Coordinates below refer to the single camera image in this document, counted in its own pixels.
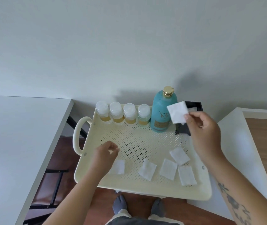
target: tray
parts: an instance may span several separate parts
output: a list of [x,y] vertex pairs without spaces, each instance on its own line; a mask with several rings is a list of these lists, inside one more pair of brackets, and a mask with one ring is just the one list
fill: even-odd
[[[90,129],[83,150],[81,150],[79,148],[79,132],[86,121],[90,124]],[[190,136],[187,134],[175,135],[174,132],[175,125],[172,123],[166,132],[156,133],[149,126],[141,127],[138,124],[105,124],[96,112],[93,120],[90,117],[83,117],[76,125],[73,135],[74,150],[81,156],[74,179],[78,182],[87,172],[94,148],[110,140],[120,148],[117,159],[125,160],[125,174],[107,174],[98,187],[162,197],[208,200],[212,195],[208,170],[196,154]],[[198,183],[195,186],[182,186],[178,171],[176,171],[174,181],[159,175],[164,158],[174,161],[169,151],[179,146],[190,157],[190,161],[184,165],[192,166]],[[157,165],[151,181],[138,174],[144,158],[148,158],[150,162]]]

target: floral tattoo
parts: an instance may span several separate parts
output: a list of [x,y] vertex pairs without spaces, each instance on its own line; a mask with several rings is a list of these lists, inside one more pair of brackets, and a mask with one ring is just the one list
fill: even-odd
[[232,196],[229,195],[229,189],[224,184],[218,183],[221,193],[226,194],[228,202],[231,204],[234,215],[244,225],[251,225],[250,212],[245,208],[244,205],[239,204]]

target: plastic bottle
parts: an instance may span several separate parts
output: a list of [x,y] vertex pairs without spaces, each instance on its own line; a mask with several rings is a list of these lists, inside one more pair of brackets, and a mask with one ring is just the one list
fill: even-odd
[[100,117],[100,119],[105,123],[112,123],[112,118],[109,115],[109,106],[104,101],[99,101],[96,103],[96,111]]
[[134,125],[136,123],[136,107],[132,103],[127,103],[123,107],[125,121],[128,124]]
[[138,119],[140,126],[148,126],[150,122],[150,107],[147,104],[142,104],[138,108]]
[[155,95],[150,119],[150,127],[153,131],[161,133],[167,130],[170,122],[167,106],[174,103],[177,103],[177,96],[171,86],[164,87],[164,90]]
[[122,125],[124,123],[124,115],[121,104],[119,102],[113,102],[109,105],[109,109],[115,124]]

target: gray sock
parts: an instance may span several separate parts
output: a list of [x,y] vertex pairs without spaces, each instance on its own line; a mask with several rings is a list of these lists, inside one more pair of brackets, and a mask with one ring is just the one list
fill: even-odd
[[113,210],[115,215],[118,214],[121,209],[127,210],[127,204],[123,195],[119,195],[113,203]]
[[159,217],[165,217],[165,207],[164,203],[160,198],[156,199],[151,208],[151,215],[157,215]]

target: right hand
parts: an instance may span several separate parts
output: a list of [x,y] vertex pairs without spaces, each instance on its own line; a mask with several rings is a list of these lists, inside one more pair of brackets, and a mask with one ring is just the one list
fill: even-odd
[[218,124],[205,112],[189,112],[185,115],[194,149],[206,165],[225,159],[221,151],[221,133]]

